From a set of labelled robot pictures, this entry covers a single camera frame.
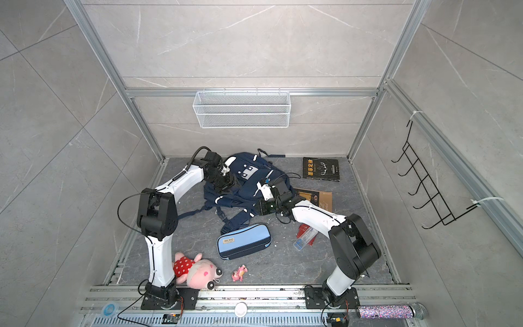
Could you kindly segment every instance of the mesh basket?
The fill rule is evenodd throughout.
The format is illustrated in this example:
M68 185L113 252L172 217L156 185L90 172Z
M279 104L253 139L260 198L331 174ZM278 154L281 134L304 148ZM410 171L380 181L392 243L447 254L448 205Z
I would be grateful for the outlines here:
M192 107L202 128L288 127L289 92L201 91Z

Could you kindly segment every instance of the white round cap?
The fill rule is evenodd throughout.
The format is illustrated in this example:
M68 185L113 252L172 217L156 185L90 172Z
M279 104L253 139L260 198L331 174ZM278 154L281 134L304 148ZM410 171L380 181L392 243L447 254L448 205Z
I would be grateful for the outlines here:
M234 308L234 314L238 318L245 317L245 315L247 314L247 305L244 302L238 303Z

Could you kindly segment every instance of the cable tie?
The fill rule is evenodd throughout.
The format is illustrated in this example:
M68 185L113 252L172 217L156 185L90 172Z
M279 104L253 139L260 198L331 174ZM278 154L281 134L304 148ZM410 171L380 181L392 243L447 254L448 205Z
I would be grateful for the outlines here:
M479 204L480 202L483 202L483 201L487 201L487 200L502 200L502 201L505 201L504 198L500 198L498 196L489 196L489 197L486 197L486 198L483 198L481 200L473 200L473 199L470 199L472 201L473 204L477 205L478 207L480 207L481 205Z
M423 111L417 111L417 110L413 111L409 120L412 120L412 117L414 117L414 115L417 114L418 112L423 112Z

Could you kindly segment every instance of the plush toy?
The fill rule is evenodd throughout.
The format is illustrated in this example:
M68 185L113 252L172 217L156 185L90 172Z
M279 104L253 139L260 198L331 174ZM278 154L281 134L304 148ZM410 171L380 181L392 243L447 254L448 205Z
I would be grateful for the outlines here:
M238 270L235 272L232 272L232 280L233 281L243 281L243 275L247 272L247 267L245 265L242 265L241 267L238 267Z
M223 275L221 269L207 259L202 259L198 253L194 260L186 257L182 252L174 255L173 270L176 276L176 284L187 281L187 286L194 289L214 289Z

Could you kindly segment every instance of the backpack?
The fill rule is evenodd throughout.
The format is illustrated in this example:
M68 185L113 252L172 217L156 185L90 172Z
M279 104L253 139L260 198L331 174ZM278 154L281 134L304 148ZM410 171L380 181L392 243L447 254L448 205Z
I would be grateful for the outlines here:
M227 194L214 190L210 182L203 187L203 197L206 200L201 209L183 213L178 219L190 217L204 210L216 208L216 214L225 223L220 233L226 234L240 228L247 227L252 217L261 214L260 203L264 201L262 191L257 187L259 181L270 181L281 176L285 184L294 195L294 190L289 182L289 177L282 170L276 168L272 162L265 160L261 155L248 152L233 154L225 162L229 164L230 173L233 174L238 184L231 187ZM229 219L221 207L243 208L237 215Z

